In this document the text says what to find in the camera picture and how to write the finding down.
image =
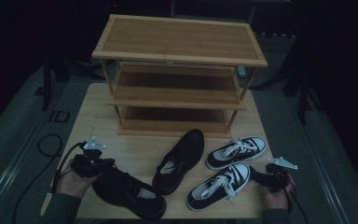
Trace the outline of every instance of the wooden slat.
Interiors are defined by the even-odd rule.
[[[148,67],[154,67],[153,69],[157,69],[158,67],[164,67],[163,69],[167,67],[173,67],[175,68],[175,71],[182,70],[182,69],[194,69],[197,71],[197,69],[202,69],[203,71],[207,70],[210,73],[215,73],[217,76],[222,76],[222,70],[230,71],[233,73],[233,71],[237,68],[237,66],[222,66],[222,65],[205,65],[205,64],[196,64],[196,63],[171,63],[171,62],[163,62],[163,63],[156,63],[156,62],[142,62],[142,61],[125,61],[122,62],[127,65],[127,69],[131,69],[131,67],[139,68],[140,66],[143,66],[144,68]],[[197,75],[202,75],[204,72],[198,72]]]
[[[119,87],[115,101],[151,101],[165,103],[188,102],[189,104],[226,104],[238,105],[237,95],[235,92],[227,91],[187,91],[173,90],[168,88],[134,88]]]
[[[158,102],[140,102],[140,101],[115,101],[112,103],[112,101],[109,101],[107,103],[108,105],[130,105],[130,106],[156,106],[156,107],[170,107],[170,108],[195,108],[195,109],[226,109],[228,107],[232,107],[233,110],[245,110],[246,106],[245,104],[241,105],[225,105],[225,104],[191,104],[191,103],[161,103]]]
[[[199,67],[184,67],[179,64],[168,64],[162,66],[155,66],[152,63],[149,65],[143,65],[142,63],[133,63],[133,65],[126,64],[125,73],[126,76],[134,76],[133,73],[138,75],[142,74],[163,74],[163,75],[181,75],[181,76],[208,76],[208,77],[230,77],[233,68],[230,67],[218,67],[215,68],[199,66]]]
[[[105,30],[94,58],[267,66],[247,23],[111,15]]]
[[[218,122],[189,122],[173,120],[132,120],[126,119],[123,130],[142,132],[184,132],[188,129],[201,128],[207,133],[225,133],[224,123]]]

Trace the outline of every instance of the shoe rack shelf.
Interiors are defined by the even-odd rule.
[[[102,60],[117,134],[182,136],[197,128],[231,137],[255,68],[267,66],[251,31],[246,23],[111,15],[92,56]],[[113,82],[107,60],[117,61]],[[254,68],[243,89],[239,65]]]

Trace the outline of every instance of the shoe tongue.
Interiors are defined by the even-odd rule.
[[[211,195],[213,195],[219,187],[221,187],[224,183],[222,182],[222,179],[216,178],[215,180],[209,181],[207,183],[207,189],[205,189],[200,197],[201,199],[207,199],[209,198]]]
[[[235,156],[238,151],[240,150],[240,146],[234,145],[229,147],[228,149],[226,149],[226,151],[224,152],[224,155],[227,158],[232,158],[233,156]]]
[[[130,191],[133,195],[136,195],[137,198],[143,199],[155,199],[157,198],[156,194],[150,190],[142,188],[141,183],[129,184]]]
[[[164,166],[159,170],[159,173],[162,175],[169,175],[175,171],[175,161],[169,160]]]

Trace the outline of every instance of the black shoe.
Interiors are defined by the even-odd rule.
[[[193,129],[186,133],[157,167],[153,187],[163,195],[172,194],[179,187],[185,174],[200,161],[203,149],[202,131]]]
[[[156,189],[116,167],[103,172],[92,187],[104,202],[126,207],[142,219],[158,220],[165,213],[165,199]]]
[[[228,145],[211,152],[206,165],[211,170],[221,170],[237,161],[255,160],[264,154],[266,148],[266,142],[260,137],[232,139]]]
[[[191,190],[187,195],[187,206],[191,210],[199,212],[227,197],[233,201],[235,194],[245,188],[249,177],[248,165],[243,162],[231,164]]]

